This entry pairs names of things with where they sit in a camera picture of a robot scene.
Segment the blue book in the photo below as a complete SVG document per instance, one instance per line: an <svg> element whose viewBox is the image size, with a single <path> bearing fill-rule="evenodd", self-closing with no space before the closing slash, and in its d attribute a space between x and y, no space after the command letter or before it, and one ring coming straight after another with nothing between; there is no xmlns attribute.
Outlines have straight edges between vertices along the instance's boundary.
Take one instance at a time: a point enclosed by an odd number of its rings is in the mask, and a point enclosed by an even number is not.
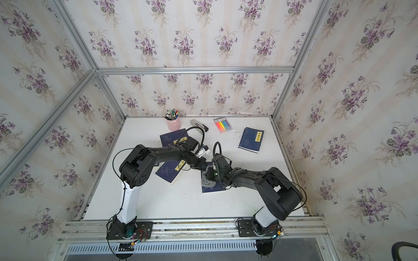
<svg viewBox="0 0 418 261"><path fill-rule="evenodd" d="M213 170L213 163L207 162L207 167L205 170L201 171L201 191L202 193L209 193L209 192L218 192L218 191L225 191L224 188L219 182L209 181L207 178L208 171Z"/></svg>
<svg viewBox="0 0 418 261"><path fill-rule="evenodd" d="M188 134L183 134L183 132L185 131L185 129L180 129L180 130L176 130L173 132L169 132L166 134L162 134L160 135L160 141L163 147L167 147L171 144L174 144L177 142L177 140L179 138L181 138L182 140L186 140L188 138Z"/></svg>
<svg viewBox="0 0 418 261"><path fill-rule="evenodd" d="M156 175L169 184L173 184L186 165L185 161L167 161L156 171Z"/></svg>
<svg viewBox="0 0 418 261"><path fill-rule="evenodd" d="M253 153L259 153L264 133L264 130L246 127L243 131L238 148Z"/></svg>

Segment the grey patterned cloth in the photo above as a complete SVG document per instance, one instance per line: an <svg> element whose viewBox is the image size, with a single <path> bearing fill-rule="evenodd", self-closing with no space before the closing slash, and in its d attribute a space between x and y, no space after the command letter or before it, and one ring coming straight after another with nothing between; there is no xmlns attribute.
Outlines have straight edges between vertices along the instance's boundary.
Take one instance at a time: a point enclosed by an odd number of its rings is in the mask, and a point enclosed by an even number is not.
<svg viewBox="0 0 418 261"><path fill-rule="evenodd" d="M213 188L216 185L216 181L210 177L213 173L213 165L208 165L205 170L201 170L201 186L203 188Z"/></svg>

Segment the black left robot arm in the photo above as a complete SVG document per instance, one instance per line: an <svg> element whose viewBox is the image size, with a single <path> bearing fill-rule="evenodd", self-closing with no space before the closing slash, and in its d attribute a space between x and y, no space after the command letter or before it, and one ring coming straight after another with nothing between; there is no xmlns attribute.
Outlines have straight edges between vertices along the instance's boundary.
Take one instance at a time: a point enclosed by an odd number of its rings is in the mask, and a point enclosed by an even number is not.
<svg viewBox="0 0 418 261"><path fill-rule="evenodd" d="M129 224L136 219L140 187L148 181L156 164L184 161L192 169L205 170L206 160L203 156L209 152L208 146L199 145L193 138L159 148L137 145L119 167L123 193L121 208L116 214L117 220Z"/></svg>

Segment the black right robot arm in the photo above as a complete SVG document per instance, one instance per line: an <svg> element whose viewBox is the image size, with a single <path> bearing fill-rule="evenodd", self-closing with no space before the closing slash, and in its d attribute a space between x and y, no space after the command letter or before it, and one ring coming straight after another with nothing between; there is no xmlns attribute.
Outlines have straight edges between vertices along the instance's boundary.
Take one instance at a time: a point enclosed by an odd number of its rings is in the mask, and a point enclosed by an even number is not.
<svg viewBox="0 0 418 261"><path fill-rule="evenodd" d="M212 162L213 178L221 185L253 189L261 196L264 206L251 219L254 230L260 231L271 227L276 221L284 221L302 202L300 190L276 167L266 171L233 168L232 161L220 153L214 154Z"/></svg>

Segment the grey black stapler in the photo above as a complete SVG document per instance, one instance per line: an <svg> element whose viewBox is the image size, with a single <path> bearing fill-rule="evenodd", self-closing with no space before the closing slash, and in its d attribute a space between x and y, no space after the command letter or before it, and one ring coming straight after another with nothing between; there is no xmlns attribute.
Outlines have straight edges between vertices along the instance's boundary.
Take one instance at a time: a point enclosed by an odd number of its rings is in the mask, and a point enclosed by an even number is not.
<svg viewBox="0 0 418 261"><path fill-rule="evenodd" d="M192 126L196 126L196 127L199 127L201 129L203 129L204 132L209 131L209 128L198 120L192 119L192 120L190 120L190 123L191 123Z"/></svg>

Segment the pink pen cup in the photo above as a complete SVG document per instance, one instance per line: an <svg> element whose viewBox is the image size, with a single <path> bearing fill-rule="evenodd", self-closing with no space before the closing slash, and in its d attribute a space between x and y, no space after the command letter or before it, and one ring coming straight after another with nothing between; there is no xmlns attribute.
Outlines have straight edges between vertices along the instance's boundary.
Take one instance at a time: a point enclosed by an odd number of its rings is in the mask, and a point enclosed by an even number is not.
<svg viewBox="0 0 418 261"><path fill-rule="evenodd" d="M176 119L166 119L166 123L168 126L168 129L173 132L173 131L178 131L181 129L181 121L180 118L177 117Z"/></svg>

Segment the colourful highlighter pack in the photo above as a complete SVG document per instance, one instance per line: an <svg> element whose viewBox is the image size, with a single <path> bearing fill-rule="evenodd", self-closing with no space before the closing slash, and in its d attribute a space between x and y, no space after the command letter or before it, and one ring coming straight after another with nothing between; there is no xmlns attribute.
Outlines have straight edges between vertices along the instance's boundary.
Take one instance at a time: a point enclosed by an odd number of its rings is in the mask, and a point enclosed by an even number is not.
<svg viewBox="0 0 418 261"><path fill-rule="evenodd" d="M229 124L226 117L219 117L213 120L220 133L231 131L233 128Z"/></svg>

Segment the pens in cup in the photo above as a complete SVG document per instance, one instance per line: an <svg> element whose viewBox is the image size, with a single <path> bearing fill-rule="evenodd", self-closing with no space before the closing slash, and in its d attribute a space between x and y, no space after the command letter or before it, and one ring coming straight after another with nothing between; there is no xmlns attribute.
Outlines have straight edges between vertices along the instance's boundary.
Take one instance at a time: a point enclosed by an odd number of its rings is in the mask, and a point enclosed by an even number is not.
<svg viewBox="0 0 418 261"><path fill-rule="evenodd" d="M179 111L178 110L167 110L164 118L168 121L174 121L177 120L179 117Z"/></svg>

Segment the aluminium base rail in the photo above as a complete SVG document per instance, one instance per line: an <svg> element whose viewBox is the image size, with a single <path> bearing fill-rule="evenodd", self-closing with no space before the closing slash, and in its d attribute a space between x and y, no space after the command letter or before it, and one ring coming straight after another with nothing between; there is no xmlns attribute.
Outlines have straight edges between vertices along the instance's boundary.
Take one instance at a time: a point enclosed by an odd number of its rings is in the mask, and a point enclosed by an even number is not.
<svg viewBox="0 0 418 261"><path fill-rule="evenodd" d="M66 254L182 253L256 250L258 242L310 239L326 249L329 233L321 217L291 216L257 234L248 218L139 220L130 239L108 232L105 220L71 221L58 236L56 251Z"/></svg>

